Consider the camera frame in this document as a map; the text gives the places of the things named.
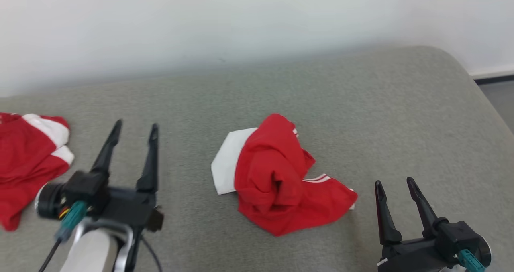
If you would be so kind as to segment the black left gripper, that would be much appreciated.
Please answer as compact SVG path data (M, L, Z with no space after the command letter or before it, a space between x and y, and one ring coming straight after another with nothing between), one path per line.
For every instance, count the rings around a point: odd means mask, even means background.
M76 171L66 182L46 183L36 196L36 212L46 219L63 219L62 212L77 201L85 202L86 216L106 219L156 232L162 229L164 215L157 208L159 187L159 125L149 134L143 173L134 189L111 187L110 163L122 130L117 120L109 133L91 172Z

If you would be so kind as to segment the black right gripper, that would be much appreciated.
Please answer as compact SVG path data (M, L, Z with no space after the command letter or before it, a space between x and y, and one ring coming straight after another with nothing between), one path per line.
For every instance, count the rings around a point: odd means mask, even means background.
M424 238L402 241L387 205L380 180L375 182L379 241L383 256L379 272L484 272L492 262L487 241L464 221L449 223L438 218L412 177L406 178L411 199L422 221Z

